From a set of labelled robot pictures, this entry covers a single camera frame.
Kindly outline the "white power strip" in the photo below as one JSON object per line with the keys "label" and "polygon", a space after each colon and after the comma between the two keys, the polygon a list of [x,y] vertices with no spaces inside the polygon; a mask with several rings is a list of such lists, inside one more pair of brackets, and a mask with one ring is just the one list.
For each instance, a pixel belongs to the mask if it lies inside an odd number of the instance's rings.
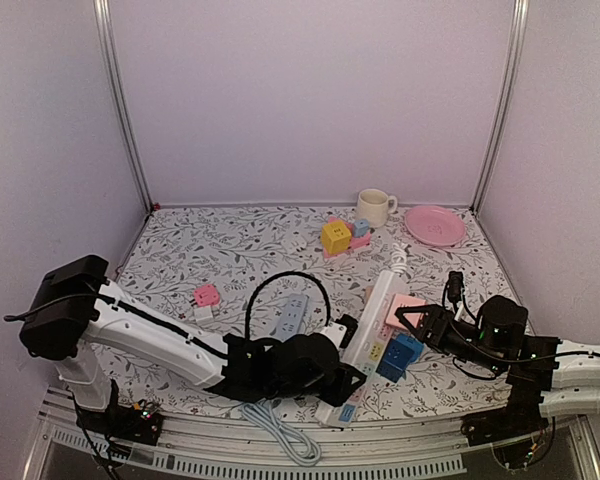
{"label": "white power strip", "polygon": [[389,308],[396,294],[405,294],[407,291],[407,283],[403,278],[407,272],[407,260],[407,244],[394,243],[391,265],[379,274],[366,301],[358,330],[343,356],[344,362],[362,372],[366,380],[340,407],[321,401],[315,412],[315,419],[321,425],[346,428],[354,419],[392,335],[392,328],[385,323]]}

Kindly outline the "dark blue cube socket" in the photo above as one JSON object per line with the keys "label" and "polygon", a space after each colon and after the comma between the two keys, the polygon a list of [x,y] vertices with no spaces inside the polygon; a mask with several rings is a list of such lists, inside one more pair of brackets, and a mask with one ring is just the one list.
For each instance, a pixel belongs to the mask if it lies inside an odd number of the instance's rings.
{"label": "dark blue cube socket", "polygon": [[407,367],[419,359],[423,350],[424,345],[420,341],[400,333],[388,342],[376,373],[397,383],[405,376]]}

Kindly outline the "light blue power strip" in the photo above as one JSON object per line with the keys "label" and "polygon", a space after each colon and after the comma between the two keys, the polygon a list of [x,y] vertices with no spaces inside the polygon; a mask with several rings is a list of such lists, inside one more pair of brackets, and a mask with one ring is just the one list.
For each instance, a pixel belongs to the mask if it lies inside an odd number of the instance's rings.
{"label": "light blue power strip", "polygon": [[[280,345],[281,350],[275,354],[275,359],[282,361],[280,370],[286,377],[282,382],[287,384],[287,390],[294,390],[294,387],[291,387],[292,378],[297,376],[301,365],[301,360],[293,357],[297,350],[293,337],[298,333],[308,302],[309,297],[305,294],[291,294],[275,328],[274,339],[283,340]],[[319,444],[305,433],[279,419],[274,412],[272,400],[245,403],[240,406],[240,413],[252,425],[269,433],[296,465],[313,467],[321,459],[322,450]]]}

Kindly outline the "pink plug adapter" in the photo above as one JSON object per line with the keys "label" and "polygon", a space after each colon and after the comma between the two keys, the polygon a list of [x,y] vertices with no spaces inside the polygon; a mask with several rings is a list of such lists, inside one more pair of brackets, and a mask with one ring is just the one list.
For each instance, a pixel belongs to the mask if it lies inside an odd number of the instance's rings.
{"label": "pink plug adapter", "polygon": [[213,284],[205,284],[193,290],[193,300],[197,307],[213,307],[219,304],[220,294]]}

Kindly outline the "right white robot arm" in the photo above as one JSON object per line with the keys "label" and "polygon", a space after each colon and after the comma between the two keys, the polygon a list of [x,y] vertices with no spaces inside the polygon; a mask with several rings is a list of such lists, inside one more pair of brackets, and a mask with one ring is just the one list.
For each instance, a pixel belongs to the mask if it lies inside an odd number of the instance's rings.
{"label": "right white robot arm", "polygon": [[441,305],[398,307],[393,317],[429,349],[506,377],[508,406],[497,427],[517,436],[535,420],[600,413],[600,346],[526,333],[528,310],[500,295],[478,310],[475,323]]}

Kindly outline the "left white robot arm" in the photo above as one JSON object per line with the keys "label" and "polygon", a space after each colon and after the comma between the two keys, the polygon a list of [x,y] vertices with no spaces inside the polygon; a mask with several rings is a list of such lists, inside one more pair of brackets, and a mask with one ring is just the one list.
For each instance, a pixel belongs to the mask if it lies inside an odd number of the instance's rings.
{"label": "left white robot arm", "polygon": [[87,255],[45,274],[19,322],[33,357],[63,362],[81,344],[123,350],[157,364],[197,388],[239,402],[314,396],[340,407],[367,380],[342,361],[355,334],[349,316],[286,340],[206,332],[137,301],[106,275],[108,263]]}

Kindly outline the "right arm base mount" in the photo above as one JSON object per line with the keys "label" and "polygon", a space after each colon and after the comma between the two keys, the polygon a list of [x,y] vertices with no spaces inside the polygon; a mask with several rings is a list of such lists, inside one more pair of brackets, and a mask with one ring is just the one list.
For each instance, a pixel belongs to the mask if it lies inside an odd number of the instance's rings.
{"label": "right arm base mount", "polygon": [[499,442],[548,427],[540,415],[541,390],[537,384],[514,380],[504,407],[462,417],[460,431],[470,446]]}

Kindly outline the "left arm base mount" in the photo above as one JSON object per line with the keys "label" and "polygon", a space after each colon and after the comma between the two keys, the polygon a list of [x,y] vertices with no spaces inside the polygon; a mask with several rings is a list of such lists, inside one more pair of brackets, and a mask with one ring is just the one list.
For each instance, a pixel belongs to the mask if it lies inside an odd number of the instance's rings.
{"label": "left arm base mount", "polygon": [[119,403],[119,387],[111,381],[111,391],[103,411],[87,409],[75,403],[77,425],[107,439],[126,440],[156,446],[162,432],[164,417],[159,406],[145,399],[133,405]]}

